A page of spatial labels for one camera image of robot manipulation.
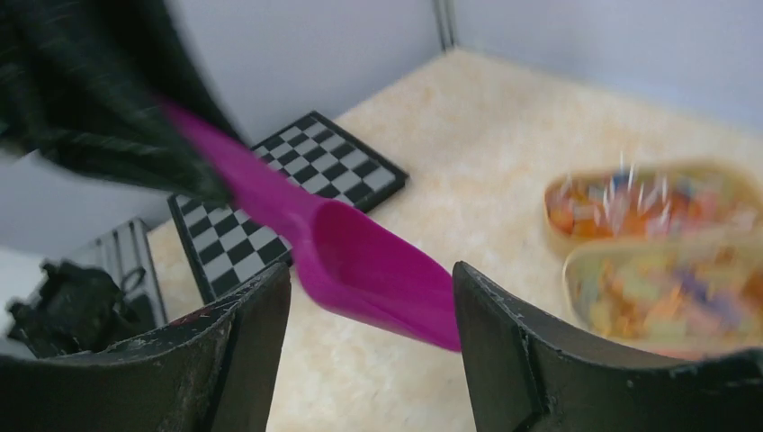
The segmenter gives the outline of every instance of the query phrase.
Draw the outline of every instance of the white wall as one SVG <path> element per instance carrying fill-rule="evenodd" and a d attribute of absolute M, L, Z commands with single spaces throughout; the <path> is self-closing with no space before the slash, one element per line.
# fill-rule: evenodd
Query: white wall
<path fill-rule="evenodd" d="M 759 0 L 454 0 L 466 48 L 763 129 Z"/>
<path fill-rule="evenodd" d="M 316 109 L 334 117 L 440 52 L 430 0 L 172 0 L 211 89 L 260 140 Z M 169 218 L 161 193 L 74 178 L 29 157 L 0 163 L 0 244 L 60 257 L 135 215 Z"/>

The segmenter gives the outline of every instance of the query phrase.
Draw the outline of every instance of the checkered board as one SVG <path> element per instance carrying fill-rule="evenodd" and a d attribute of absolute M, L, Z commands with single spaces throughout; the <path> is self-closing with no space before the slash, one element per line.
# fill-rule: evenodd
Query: checkered board
<path fill-rule="evenodd" d="M 400 190 L 408 175 L 347 131 L 311 112 L 252 151 L 312 194 L 368 212 Z M 269 265 L 292 263 L 290 246 L 233 208 L 169 198 L 185 254 L 205 302 L 238 288 Z"/>

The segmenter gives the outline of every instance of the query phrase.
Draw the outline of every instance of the dark cloth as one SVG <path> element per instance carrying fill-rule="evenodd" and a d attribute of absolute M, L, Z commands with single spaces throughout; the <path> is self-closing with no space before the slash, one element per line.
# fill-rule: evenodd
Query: dark cloth
<path fill-rule="evenodd" d="M 240 140 L 161 0 L 0 0 L 0 148 L 82 176 L 227 203 L 153 96 Z"/>

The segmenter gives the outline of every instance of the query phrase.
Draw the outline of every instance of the magenta scoop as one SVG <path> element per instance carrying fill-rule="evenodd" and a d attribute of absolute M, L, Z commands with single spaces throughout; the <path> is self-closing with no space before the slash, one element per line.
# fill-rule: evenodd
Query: magenta scoop
<path fill-rule="evenodd" d="M 166 116 L 229 186 L 234 205 L 292 245 L 305 292 L 328 311 L 461 351 L 450 274 L 357 209 L 289 183 L 241 144 L 174 103 Z"/>

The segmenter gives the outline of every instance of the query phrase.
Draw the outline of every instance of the toothpick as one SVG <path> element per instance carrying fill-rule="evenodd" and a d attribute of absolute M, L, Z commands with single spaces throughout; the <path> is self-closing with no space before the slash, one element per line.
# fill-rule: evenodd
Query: toothpick
<path fill-rule="evenodd" d="M 668 216 L 670 215 L 670 205 L 672 202 L 668 202 L 668 204 L 665 206 L 664 209 L 662 209 L 662 214 L 660 215 L 660 225 L 664 225 L 668 222 Z"/>
<path fill-rule="evenodd" d="M 642 187 L 639 188 L 639 201 L 636 203 L 636 211 L 638 213 L 641 213 L 641 210 L 642 210 L 642 198 L 643 198 L 643 183 L 642 183 Z"/>
<path fill-rule="evenodd" d="M 654 187 L 654 189 L 651 190 L 651 192 L 646 196 L 644 199 L 644 205 L 643 205 L 643 212 L 647 212 L 652 205 L 657 201 L 657 196 L 660 193 L 660 189 L 657 188 L 657 186 Z"/>
<path fill-rule="evenodd" d="M 668 200 L 668 177 L 664 175 L 662 177 L 662 202 Z"/>
<path fill-rule="evenodd" d="M 565 180 L 564 183 L 559 188 L 559 196 L 562 197 L 564 194 L 566 194 L 571 186 L 572 186 L 572 175 L 568 173 L 567 180 Z"/>
<path fill-rule="evenodd" d="M 628 192 L 631 192 L 631 188 L 633 187 L 633 170 L 634 169 L 635 169 L 634 165 L 631 164 L 631 171 L 630 173 L 628 173 Z"/>
<path fill-rule="evenodd" d="M 604 190 L 604 200 L 602 200 L 602 204 L 604 204 L 604 217 L 609 219 L 609 197 L 607 190 Z"/>

